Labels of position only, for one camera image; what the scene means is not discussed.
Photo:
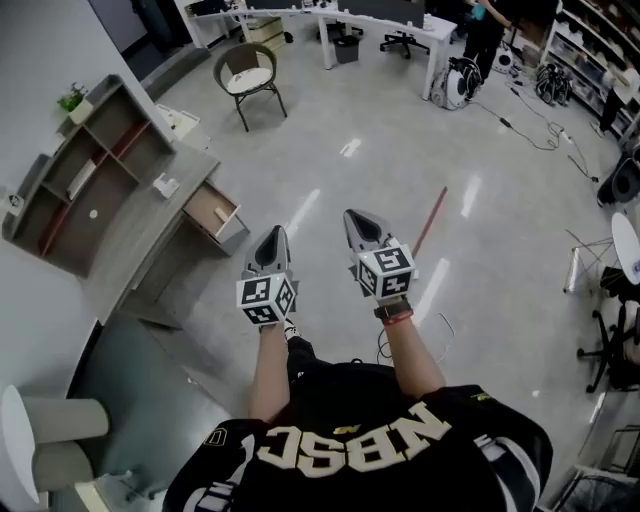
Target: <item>round chair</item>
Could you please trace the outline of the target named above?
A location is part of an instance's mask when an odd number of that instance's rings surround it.
[[[262,55],[269,60],[270,68],[261,67],[258,57]],[[232,76],[228,81],[223,81],[222,72],[225,66],[229,69]],[[247,96],[256,94],[263,90],[270,90],[280,102],[280,108],[284,117],[287,117],[287,111],[282,104],[280,92],[274,83],[276,79],[276,56],[269,48],[257,43],[245,43],[235,46],[227,50],[222,57],[218,59],[213,68],[213,78],[224,91],[233,96],[236,102],[238,114],[244,124],[244,129],[248,132],[249,127],[247,121],[240,110],[240,104]]]

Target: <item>wooden shelf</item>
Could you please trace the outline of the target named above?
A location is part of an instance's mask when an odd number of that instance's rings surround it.
[[[174,153],[120,77],[106,77],[87,100],[94,108],[85,122],[65,120],[64,143],[38,156],[18,189],[22,212],[2,225],[6,240],[79,276],[139,183]]]
[[[138,186],[111,156],[95,170],[53,234],[50,255],[88,275],[93,256],[111,220]]]
[[[129,130],[148,120],[124,88],[117,89],[87,120],[88,130],[105,148],[114,148]]]
[[[136,141],[138,137],[142,134],[142,132],[149,126],[150,121],[144,120],[137,125],[129,128],[125,134],[120,137],[118,142],[114,144],[111,148],[111,152],[114,154],[116,158],[120,158]]]
[[[38,241],[38,248],[40,249],[40,255],[46,256],[49,254],[51,250],[51,245],[64,222],[64,218],[69,213],[70,206],[61,204],[54,212],[51,217],[51,221],[47,225],[42,235],[42,238]]]
[[[147,126],[138,133],[135,144],[124,149],[118,159],[134,178],[150,184],[172,154],[155,129]]]
[[[93,162],[97,167],[106,156],[94,138],[81,130],[52,158],[43,184],[58,196],[68,196],[69,187],[87,163]]]

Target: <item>chair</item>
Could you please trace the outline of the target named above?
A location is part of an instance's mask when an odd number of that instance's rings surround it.
[[[609,338],[607,334],[607,328],[604,325],[604,320],[600,312],[594,311],[592,316],[598,319],[600,334],[602,336],[602,349],[594,352],[585,352],[582,348],[579,348],[576,354],[578,359],[584,357],[600,358],[600,366],[598,367],[596,379],[593,384],[587,386],[587,393],[593,393],[596,390],[607,366],[610,367],[609,378],[611,386],[614,389],[622,391],[632,391],[632,389],[629,389],[629,386],[640,383],[640,366],[636,366],[625,360],[624,342],[633,338],[635,345],[640,344],[640,310],[636,313],[634,327],[625,331],[627,308],[625,303],[622,302],[620,310],[618,311],[618,324],[611,327],[613,331],[611,338]]]
[[[410,46],[415,46],[417,48],[422,48],[423,50],[426,50],[427,51],[427,55],[429,55],[429,47],[428,46],[420,44],[418,41],[416,41],[415,37],[413,37],[412,35],[409,35],[409,34],[407,34],[405,32],[399,32],[398,34],[386,34],[384,36],[384,43],[380,44],[380,51],[381,52],[387,51],[387,48],[389,48],[390,46],[394,46],[396,44],[400,44],[404,48],[404,51],[405,51],[404,58],[405,59],[410,59],[411,58],[411,49],[409,48]]]
[[[269,59],[271,69],[260,66],[258,62],[259,55],[263,55]],[[229,68],[229,71],[233,75],[226,84],[222,81],[222,70],[225,66]],[[252,94],[264,90],[272,91],[278,96],[282,113],[284,117],[287,117],[287,111],[282,104],[280,92],[274,83],[276,79],[276,67],[276,56],[269,48],[257,43],[245,43],[227,50],[224,55],[218,59],[213,68],[213,78],[227,94],[233,96],[238,114],[240,114],[244,129],[247,132],[249,131],[249,127],[240,109],[240,104],[247,96],[251,96]]]

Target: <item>white round table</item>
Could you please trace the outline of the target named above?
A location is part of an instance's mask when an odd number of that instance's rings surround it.
[[[631,284],[640,284],[640,240],[629,219],[621,213],[614,213],[611,234],[624,275]]]

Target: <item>white box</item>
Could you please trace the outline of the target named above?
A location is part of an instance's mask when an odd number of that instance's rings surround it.
[[[414,271],[406,244],[358,254],[358,281],[376,300],[406,295]]]
[[[236,306],[254,325],[284,322],[295,298],[284,272],[236,282]]]

